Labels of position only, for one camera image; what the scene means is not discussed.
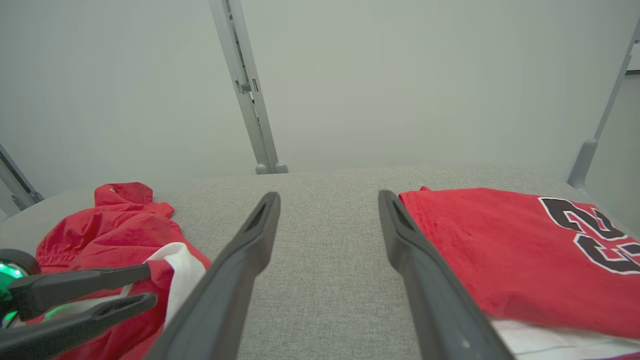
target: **red shirt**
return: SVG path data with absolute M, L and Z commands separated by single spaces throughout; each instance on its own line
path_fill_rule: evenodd
M 487 188 L 399 198 L 488 314 L 640 338 L 640 244 L 593 205 Z

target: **metal frame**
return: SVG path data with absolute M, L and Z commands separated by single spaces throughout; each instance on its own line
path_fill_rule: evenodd
M 258 163 L 255 171 L 258 175 L 289 172 L 287 164 L 278 160 L 240 1 L 209 0 L 209 6 Z
M 20 211 L 44 200 L 20 171 L 2 144 L 0 144 L 0 181 L 12 192 L 12 201 Z
M 571 174 L 569 175 L 569 179 L 567 180 L 567 183 L 569 185 L 571 185 L 584 195 L 589 196 L 586 186 L 587 173 L 589 172 L 589 167 L 591 166 L 591 162 L 593 161 L 593 156 L 595 155 L 596 149 L 598 148 L 598 141 L 600 140 L 600 136 L 602 135 L 604 126 L 606 125 L 607 119 L 609 118 L 609 113 L 613 108 L 613 104 L 616 102 L 616 96 L 618 96 L 618 90 L 620 90 L 622 80 L 627 74 L 629 62 L 631 61 L 631 50 L 633 49 L 634 44 L 638 42 L 640 42 L 640 19 L 636 24 L 636 29 L 634 30 L 631 42 L 627 47 L 627 53 L 625 54 L 625 57 L 622 61 L 622 66 L 620 67 L 620 71 L 618 72 L 618 78 L 613 84 L 613 90 L 611 91 L 611 95 L 609 96 L 609 100 L 607 101 L 607 106 L 605 106 L 604 112 L 602 113 L 602 118 L 600 119 L 598 129 L 596 129 L 596 133 L 593 138 L 586 140 L 582 144 L 582 148 L 578 153 L 578 158 L 575 160 L 573 169 L 571 170 Z

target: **clothing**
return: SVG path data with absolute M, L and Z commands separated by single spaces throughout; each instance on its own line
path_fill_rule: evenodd
M 640 244 L 594 206 L 486 188 L 399 197 L 489 315 L 640 338 Z
M 141 183 L 103 185 L 95 191 L 94 208 L 62 220 L 38 246 L 36 259 L 43 274 L 121 268 L 145 262 L 149 265 L 149 279 L 124 289 L 97 291 L 83 299 L 146 292 L 158 296 L 153 309 L 109 328 L 58 359 L 141 359 L 162 333 L 166 316 L 175 314 L 204 270 L 211 266 L 184 239 L 178 224 L 169 219 L 173 208 L 164 202 L 153 202 L 152 196 L 153 191 Z M 181 268 L 181 273 L 174 268 Z M 181 295 L 176 295 L 176 286 Z M 73 310 L 67 308 L 56 316 L 64 313 Z

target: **red hoodie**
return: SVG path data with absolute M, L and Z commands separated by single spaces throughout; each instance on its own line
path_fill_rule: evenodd
M 211 262 L 182 236 L 169 219 L 173 208 L 152 201 L 153 191 L 141 183 L 106 184 L 95 190 L 95 207 L 68 216 L 42 240 L 36 259 L 43 274 L 142 264 L 166 244 L 186 244 L 208 269 Z M 173 268 L 164 260 L 148 261 L 151 278 L 133 284 L 129 295 L 153 292 L 157 305 L 111 327 L 58 359 L 139 360 L 161 334 Z M 120 294 L 102 290 L 85 297 Z

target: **green light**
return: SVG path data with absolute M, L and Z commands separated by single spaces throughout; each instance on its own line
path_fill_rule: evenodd
M 22 272 L 18 269 L 14 269 L 10 266 L 6 266 L 3 264 L 0 264 L 2 266 L 0 266 L 0 273 L 2 274 L 6 274 L 9 275 L 10 277 L 13 277 L 14 279 L 17 279 L 19 277 L 23 277 L 24 275 L 22 274 Z
M 17 312 L 17 311 L 14 311 L 14 312 L 12 312 L 12 313 L 8 313 L 8 314 L 4 317 L 3 323 L 5 323 L 5 324 L 6 324 L 6 323 L 9 323 L 9 321 L 10 321 L 10 320 L 15 316 L 15 315 L 17 315 L 17 314 L 18 314 L 18 312 Z

